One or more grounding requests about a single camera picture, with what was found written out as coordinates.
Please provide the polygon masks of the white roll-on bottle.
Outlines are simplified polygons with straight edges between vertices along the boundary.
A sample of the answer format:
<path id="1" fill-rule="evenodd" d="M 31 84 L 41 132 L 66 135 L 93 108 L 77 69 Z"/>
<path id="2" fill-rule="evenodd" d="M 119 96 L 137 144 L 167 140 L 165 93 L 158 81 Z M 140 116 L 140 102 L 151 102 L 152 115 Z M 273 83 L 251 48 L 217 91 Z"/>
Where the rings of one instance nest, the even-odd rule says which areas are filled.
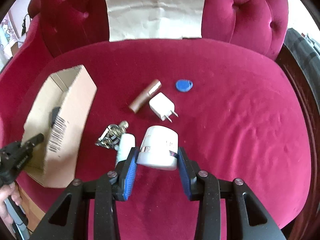
<path id="1" fill-rule="evenodd" d="M 131 148 L 136 146 L 135 136 L 129 133 L 124 133 L 120 137 L 120 142 L 117 149 L 116 165 L 120 161 L 124 161 L 128 158 Z"/>

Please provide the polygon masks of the brown lipstick tube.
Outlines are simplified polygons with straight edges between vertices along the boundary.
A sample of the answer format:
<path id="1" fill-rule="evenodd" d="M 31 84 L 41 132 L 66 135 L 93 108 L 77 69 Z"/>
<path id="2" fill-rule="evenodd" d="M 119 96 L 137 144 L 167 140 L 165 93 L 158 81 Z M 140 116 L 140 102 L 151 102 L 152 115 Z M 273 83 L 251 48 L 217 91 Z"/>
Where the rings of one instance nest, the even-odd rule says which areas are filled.
<path id="1" fill-rule="evenodd" d="M 158 79 L 155 79 L 150 83 L 129 105 L 129 109 L 133 113 L 137 113 L 145 103 L 150 100 L 161 88 L 162 84 Z"/>

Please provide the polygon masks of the white USB charger plug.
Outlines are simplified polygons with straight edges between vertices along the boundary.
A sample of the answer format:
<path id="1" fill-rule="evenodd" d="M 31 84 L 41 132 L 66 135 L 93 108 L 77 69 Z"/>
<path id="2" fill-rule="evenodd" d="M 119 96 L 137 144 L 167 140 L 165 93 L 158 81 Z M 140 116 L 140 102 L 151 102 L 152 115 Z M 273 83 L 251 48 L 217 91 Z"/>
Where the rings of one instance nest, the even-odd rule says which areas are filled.
<path id="1" fill-rule="evenodd" d="M 169 120 L 172 122 L 170 118 L 171 115 L 178 117 L 178 114 L 175 112 L 175 104 L 162 92 L 150 99 L 149 106 L 153 113 L 155 113 L 162 121 Z"/>

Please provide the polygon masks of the cardboard box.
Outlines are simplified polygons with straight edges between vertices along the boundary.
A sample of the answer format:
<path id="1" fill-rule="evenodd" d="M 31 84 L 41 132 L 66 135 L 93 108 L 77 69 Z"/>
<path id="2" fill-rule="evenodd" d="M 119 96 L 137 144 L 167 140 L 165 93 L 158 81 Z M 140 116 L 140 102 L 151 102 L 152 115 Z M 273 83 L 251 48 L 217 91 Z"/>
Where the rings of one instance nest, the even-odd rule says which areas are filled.
<path id="1" fill-rule="evenodd" d="M 39 90 L 24 124 L 22 141 L 39 133 L 44 142 L 33 150 L 27 174 L 44 187 L 65 188 L 75 177 L 85 123 L 97 87 L 83 65 L 50 74 Z M 53 128 L 51 112 L 60 106 Z"/>

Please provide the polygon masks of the black glossy device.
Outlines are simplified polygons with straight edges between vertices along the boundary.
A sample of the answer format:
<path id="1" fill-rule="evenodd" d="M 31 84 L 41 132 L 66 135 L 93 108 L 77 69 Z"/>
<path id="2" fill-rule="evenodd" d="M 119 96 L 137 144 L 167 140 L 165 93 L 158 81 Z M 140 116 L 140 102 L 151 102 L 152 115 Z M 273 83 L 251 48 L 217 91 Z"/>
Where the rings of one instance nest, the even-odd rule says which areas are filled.
<path id="1" fill-rule="evenodd" d="M 58 107 L 54 107 L 53 109 L 52 109 L 52 112 L 51 112 L 51 121 L 50 121 L 50 126 L 51 126 L 51 128 L 53 128 L 53 126 L 54 126 L 54 124 L 55 124 L 55 121 L 56 121 L 56 119 L 57 119 L 57 116 L 58 116 L 58 113 L 59 113 L 59 111 L 60 111 L 60 106 L 58 106 Z"/>

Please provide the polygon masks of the grey plaid fabric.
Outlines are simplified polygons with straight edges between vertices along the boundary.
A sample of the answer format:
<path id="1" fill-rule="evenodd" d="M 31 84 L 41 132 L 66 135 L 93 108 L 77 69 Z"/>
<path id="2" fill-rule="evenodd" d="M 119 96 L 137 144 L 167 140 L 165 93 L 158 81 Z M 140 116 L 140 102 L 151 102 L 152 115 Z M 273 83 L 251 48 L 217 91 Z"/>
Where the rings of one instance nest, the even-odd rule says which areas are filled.
<path id="1" fill-rule="evenodd" d="M 284 44 L 303 71 L 319 110 L 319 42 L 310 38 L 308 34 L 300 34 L 295 29 L 289 28 L 286 32 Z"/>

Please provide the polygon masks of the blue key fob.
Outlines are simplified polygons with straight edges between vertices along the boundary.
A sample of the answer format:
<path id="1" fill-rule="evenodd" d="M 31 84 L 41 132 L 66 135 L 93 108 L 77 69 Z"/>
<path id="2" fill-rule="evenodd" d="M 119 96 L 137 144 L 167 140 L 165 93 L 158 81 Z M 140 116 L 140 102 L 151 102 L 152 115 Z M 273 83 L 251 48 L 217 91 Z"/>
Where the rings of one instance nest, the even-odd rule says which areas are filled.
<path id="1" fill-rule="evenodd" d="M 186 93 L 192 89 L 193 82 L 190 80 L 182 80 L 181 79 L 181 80 L 176 81 L 175 87 L 179 92 Z"/>

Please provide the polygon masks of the white cream jar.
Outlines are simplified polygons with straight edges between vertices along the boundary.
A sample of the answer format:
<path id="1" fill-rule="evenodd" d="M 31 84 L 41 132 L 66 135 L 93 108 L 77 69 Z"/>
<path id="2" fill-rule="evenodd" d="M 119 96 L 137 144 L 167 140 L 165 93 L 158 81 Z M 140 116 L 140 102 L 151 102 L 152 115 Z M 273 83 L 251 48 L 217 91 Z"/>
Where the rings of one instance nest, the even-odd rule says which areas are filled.
<path id="1" fill-rule="evenodd" d="M 136 163 L 159 170 L 177 168 L 178 134 L 164 126 L 151 126 L 146 130 Z"/>

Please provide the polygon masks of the metal key bunch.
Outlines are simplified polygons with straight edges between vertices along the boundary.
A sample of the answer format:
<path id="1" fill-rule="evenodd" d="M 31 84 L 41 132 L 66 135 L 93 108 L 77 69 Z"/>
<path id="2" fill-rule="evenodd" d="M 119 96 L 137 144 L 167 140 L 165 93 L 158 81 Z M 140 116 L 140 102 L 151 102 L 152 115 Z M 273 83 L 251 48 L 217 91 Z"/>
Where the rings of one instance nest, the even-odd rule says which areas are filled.
<path id="1" fill-rule="evenodd" d="M 129 123 L 125 120 L 118 125 L 108 125 L 103 134 L 95 142 L 95 145 L 117 151 L 119 148 L 121 136 L 126 133 L 128 127 Z"/>

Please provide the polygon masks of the brown paper sheet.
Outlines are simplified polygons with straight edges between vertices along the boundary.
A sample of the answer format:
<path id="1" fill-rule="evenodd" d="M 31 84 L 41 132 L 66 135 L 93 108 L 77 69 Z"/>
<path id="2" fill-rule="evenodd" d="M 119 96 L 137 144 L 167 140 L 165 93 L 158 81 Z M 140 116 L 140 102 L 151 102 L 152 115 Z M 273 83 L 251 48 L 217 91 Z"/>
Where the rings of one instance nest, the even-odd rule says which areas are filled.
<path id="1" fill-rule="evenodd" d="M 205 0 L 105 0 L 109 41 L 201 38 Z"/>

